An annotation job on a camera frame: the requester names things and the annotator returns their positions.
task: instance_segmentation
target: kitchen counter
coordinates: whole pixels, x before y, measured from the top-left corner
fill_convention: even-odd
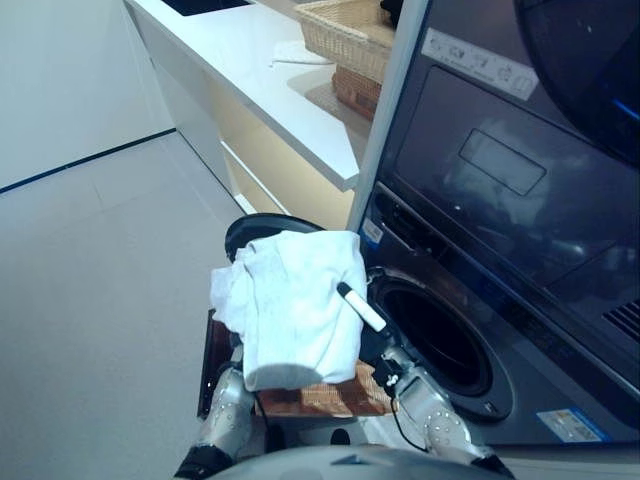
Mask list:
[[[305,97],[329,84],[335,66],[272,64],[278,42],[303,39],[297,21],[257,3],[183,17],[161,0],[125,1],[336,188],[355,187],[368,129]]]

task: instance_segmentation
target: stacked washer dryer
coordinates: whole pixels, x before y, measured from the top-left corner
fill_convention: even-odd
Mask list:
[[[430,2],[369,301],[490,444],[640,439],[638,58],[636,0]]]

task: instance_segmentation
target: wicker basket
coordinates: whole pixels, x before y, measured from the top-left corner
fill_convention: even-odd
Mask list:
[[[296,7],[307,49],[378,83],[394,30],[379,0],[329,0]]]
[[[340,65],[336,67],[332,83],[338,100],[373,120],[382,85]]]

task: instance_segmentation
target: dryer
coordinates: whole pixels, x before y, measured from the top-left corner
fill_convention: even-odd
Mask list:
[[[640,439],[637,59],[633,0],[430,2],[369,302],[490,444]]]

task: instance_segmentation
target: white cloth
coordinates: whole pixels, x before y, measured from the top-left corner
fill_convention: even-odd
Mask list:
[[[278,42],[273,47],[272,63],[305,63],[308,65],[329,65],[333,62],[307,50],[303,40]]]
[[[250,242],[211,273],[214,318],[240,334],[250,391],[339,383],[355,376],[360,317],[338,294],[366,297],[353,232],[282,232]]]

